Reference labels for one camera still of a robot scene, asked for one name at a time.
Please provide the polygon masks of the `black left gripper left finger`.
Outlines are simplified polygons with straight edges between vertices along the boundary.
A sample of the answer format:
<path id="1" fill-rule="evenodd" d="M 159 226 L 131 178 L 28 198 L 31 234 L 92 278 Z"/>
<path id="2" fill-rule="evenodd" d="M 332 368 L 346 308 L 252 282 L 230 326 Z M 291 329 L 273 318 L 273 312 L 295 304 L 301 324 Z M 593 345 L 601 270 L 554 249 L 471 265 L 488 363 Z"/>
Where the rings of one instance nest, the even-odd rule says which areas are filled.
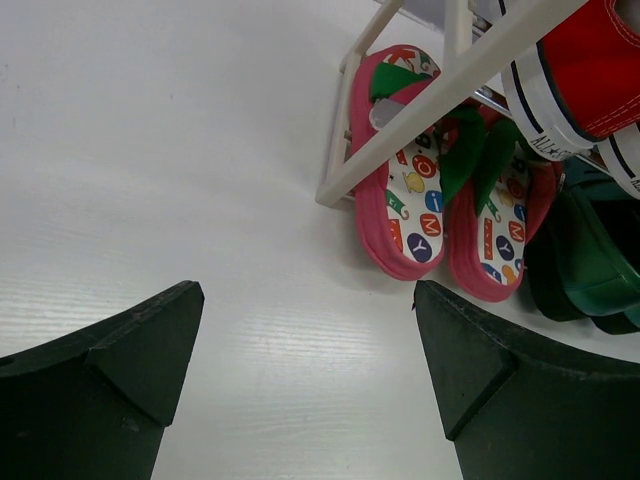
<path id="1" fill-rule="evenodd" d="M 1 360 L 4 479 L 148 479 L 174 420 L 204 306 L 182 281 Z"/>

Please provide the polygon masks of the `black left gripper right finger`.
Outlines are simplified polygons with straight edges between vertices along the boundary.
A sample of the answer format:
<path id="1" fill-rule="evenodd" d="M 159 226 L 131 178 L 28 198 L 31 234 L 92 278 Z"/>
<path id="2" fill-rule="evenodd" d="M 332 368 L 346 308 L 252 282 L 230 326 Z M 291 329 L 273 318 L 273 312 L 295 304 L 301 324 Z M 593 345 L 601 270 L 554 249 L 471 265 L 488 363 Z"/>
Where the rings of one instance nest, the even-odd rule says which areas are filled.
<path id="1" fill-rule="evenodd" d="M 466 479 L 635 479 L 639 367 L 557 342 L 434 281 L 414 290 L 445 437 Z"/>

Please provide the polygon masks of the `pink slipper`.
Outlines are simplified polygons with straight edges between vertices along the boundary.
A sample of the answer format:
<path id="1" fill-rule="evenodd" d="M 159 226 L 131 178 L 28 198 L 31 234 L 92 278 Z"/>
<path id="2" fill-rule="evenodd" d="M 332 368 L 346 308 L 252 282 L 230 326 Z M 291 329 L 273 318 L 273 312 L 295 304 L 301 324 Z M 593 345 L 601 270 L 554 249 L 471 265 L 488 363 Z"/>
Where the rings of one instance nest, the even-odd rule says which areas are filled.
<path id="1" fill-rule="evenodd" d="M 374 110 L 407 106 L 440 74 L 423 50 L 395 45 L 367 57 L 351 87 L 351 149 L 376 134 Z M 371 259 L 401 281 L 421 279 L 444 255 L 444 212 L 478 164 L 487 126 L 478 107 L 455 107 L 389 156 L 354 189 L 356 226 Z"/>
<path id="2" fill-rule="evenodd" d="M 562 164 L 531 151 L 516 124 L 483 108 L 458 127 L 454 156 L 472 155 L 469 178 L 447 203 L 447 261 L 458 285 L 488 302 L 507 299 L 525 272 L 525 247 L 556 197 Z"/>

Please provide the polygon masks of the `red canvas sneaker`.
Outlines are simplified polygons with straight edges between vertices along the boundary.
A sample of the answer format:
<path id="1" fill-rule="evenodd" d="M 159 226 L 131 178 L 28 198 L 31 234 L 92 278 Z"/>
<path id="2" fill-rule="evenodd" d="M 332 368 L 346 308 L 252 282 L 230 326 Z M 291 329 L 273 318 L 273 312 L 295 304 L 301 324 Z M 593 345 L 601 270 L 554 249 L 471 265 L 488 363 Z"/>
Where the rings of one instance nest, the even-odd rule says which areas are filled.
<path id="1" fill-rule="evenodd" d="M 639 119 L 639 28 L 615 0 L 590 0 L 502 71 L 531 149 L 561 161 Z"/>
<path id="2" fill-rule="evenodd" d="M 640 174 L 639 123 L 631 124 L 598 144 L 599 154 L 616 183 L 638 199 Z"/>

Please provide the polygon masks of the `cream shoe shelf chrome bars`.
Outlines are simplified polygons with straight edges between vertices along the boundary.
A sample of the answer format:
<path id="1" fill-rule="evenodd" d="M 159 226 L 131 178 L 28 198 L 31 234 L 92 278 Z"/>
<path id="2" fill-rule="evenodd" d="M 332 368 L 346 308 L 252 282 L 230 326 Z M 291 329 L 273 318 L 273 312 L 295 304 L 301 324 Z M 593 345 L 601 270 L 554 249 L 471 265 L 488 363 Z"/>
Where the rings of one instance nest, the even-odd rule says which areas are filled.
<path id="1" fill-rule="evenodd" d="M 582 1 L 528 1 L 509 9 L 479 40 L 471 40 L 472 11 L 467 1 L 445 4 L 442 73 L 389 120 L 352 157 L 347 156 L 350 92 L 367 50 L 403 6 L 386 1 L 345 55 L 325 179 L 315 200 L 327 207 L 346 197 L 366 176 L 438 119 L 473 96 L 524 50 L 582 7 Z"/>

